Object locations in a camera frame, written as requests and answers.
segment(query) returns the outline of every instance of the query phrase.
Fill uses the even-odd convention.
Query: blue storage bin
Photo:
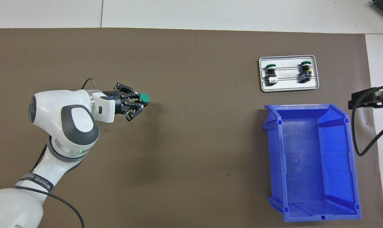
[[[284,221],[360,219],[349,116],[333,104],[267,105],[270,204]]]

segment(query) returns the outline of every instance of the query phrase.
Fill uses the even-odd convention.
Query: brown table surface
[[[316,57],[319,89],[260,91],[259,58],[306,54]],[[383,227],[376,146],[356,157],[361,220],[286,223],[267,202],[264,105],[333,103],[350,113],[351,93],[370,87],[364,35],[0,29],[0,189],[29,172],[45,144],[28,119],[31,96],[77,90],[89,77],[151,100],[131,122],[99,123],[89,155],[56,185],[86,227]],[[370,109],[358,115],[363,148],[375,130]],[[66,205],[45,201],[39,227],[79,226]]]

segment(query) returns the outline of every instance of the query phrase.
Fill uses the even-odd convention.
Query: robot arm
[[[149,97],[117,83],[114,91],[45,91],[35,94],[28,115],[48,134],[41,162],[24,175],[15,188],[0,189],[0,228],[36,228],[47,195],[18,187],[51,192],[60,178],[77,167],[99,138],[97,121],[111,123],[115,114],[133,120]]]

